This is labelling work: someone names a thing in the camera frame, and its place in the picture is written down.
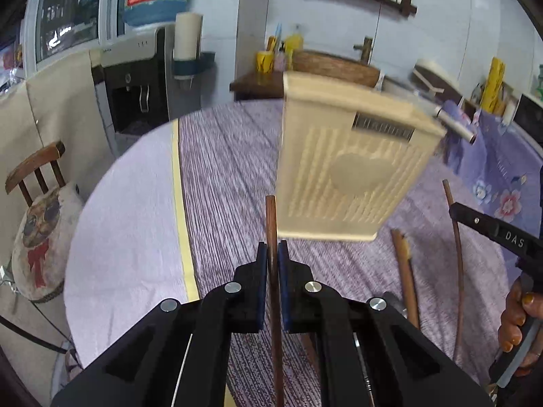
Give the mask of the right hand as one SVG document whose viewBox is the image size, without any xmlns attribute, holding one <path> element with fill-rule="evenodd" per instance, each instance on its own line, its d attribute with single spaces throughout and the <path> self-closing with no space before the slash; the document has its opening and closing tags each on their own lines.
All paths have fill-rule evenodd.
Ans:
<svg viewBox="0 0 543 407">
<path fill-rule="evenodd" d="M 521 280 L 518 278 L 512 285 L 505 303 L 505 310 L 501 315 L 501 325 L 498 330 L 498 341 L 503 352 L 509 353 L 514 346 L 518 346 L 523 339 L 521 327 L 526 323 L 527 317 L 541 320 L 543 317 L 542 295 L 522 291 Z M 517 377 L 527 376 L 542 355 L 542 330 L 532 343 L 530 350 L 520 367 L 516 370 Z"/>
</svg>

